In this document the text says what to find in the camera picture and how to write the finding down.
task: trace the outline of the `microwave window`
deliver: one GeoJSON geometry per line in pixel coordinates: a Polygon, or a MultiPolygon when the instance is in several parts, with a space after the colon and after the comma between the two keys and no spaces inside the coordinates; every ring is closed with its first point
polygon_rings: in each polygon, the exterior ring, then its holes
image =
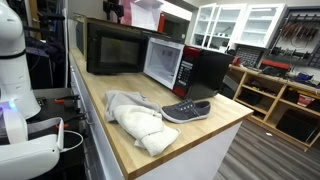
{"type": "Polygon", "coordinates": [[[101,63],[137,64],[139,43],[108,37],[101,38],[101,63]]]}

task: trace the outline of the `cabinet door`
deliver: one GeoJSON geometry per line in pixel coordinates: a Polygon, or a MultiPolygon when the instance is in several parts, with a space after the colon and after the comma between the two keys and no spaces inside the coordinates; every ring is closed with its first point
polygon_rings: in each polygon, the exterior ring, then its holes
{"type": "Polygon", "coordinates": [[[236,43],[267,48],[284,9],[285,4],[249,5],[236,43]]]}
{"type": "Polygon", "coordinates": [[[193,32],[191,35],[190,44],[192,46],[202,48],[206,44],[206,39],[208,42],[208,31],[215,8],[215,3],[199,7],[197,19],[194,24],[193,32]]]}
{"type": "Polygon", "coordinates": [[[210,39],[206,48],[224,52],[234,38],[234,30],[241,24],[246,4],[220,5],[214,13],[209,31],[210,39]]]}

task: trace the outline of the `white cabinet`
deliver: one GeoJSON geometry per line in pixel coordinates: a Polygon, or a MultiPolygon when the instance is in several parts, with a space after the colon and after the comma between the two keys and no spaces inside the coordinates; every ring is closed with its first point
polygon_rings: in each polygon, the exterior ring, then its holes
{"type": "Polygon", "coordinates": [[[84,140],[85,171],[89,180],[117,179],[123,180],[123,174],[103,130],[97,112],[90,100],[89,93],[74,61],[69,54],[71,70],[71,88],[80,95],[81,111],[86,112],[87,120],[81,128],[87,129],[88,138],[84,140]]]}
{"type": "Polygon", "coordinates": [[[203,47],[215,9],[215,3],[199,7],[197,19],[191,35],[190,44],[192,46],[203,47]]]}
{"type": "Polygon", "coordinates": [[[285,4],[249,5],[235,43],[268,48],[285,4]]]}
{"type": "Polygon", "coordinates": [[[245,8],[246,4],[201,6],[190,44],[224,52],[236,37],[234,30],[241,26],[241,17],[245,8]]]}

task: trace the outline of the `microwave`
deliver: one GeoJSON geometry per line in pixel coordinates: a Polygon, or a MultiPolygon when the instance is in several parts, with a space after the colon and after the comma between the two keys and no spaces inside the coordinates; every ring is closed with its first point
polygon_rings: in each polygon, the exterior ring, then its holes
{"type": "Polygon", "coordinates": [[[202,99],[219,93],[234,56],[185,46],[172,92],[182,99],[202,99]]]}
{"type": "Polygon", "coordinates": [[[143,72],[167,88],[173,88],[183,53],[183,44],[170,38],[149,36],[143,72]]]}
{"type": "Polygon", "coordinates": [[[89,19],[86,26],[87,72],[110,75],[143,71],[148,37],[141,29],[95,19],[89,19]]]}

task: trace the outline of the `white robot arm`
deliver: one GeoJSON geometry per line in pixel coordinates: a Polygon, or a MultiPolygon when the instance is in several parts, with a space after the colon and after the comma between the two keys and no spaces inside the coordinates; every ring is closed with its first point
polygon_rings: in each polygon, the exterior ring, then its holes
{"type": "Polygon", "coordinates": [[[12,101],[28,119],[40,111],[31,89],[22,22],[0,0],[0,102],[12,101]]]}
{"type": "Polygon", "coordinates": [[[5,128],[10,142],[0,145],[0,179],[30,179],[57,164],[63,151],[61,118],[56,119],[60,122],[58,135],[28,140],[25,120],[39,111],[31,89],[22,22],[0,0],[0,130],[5,128]]]}

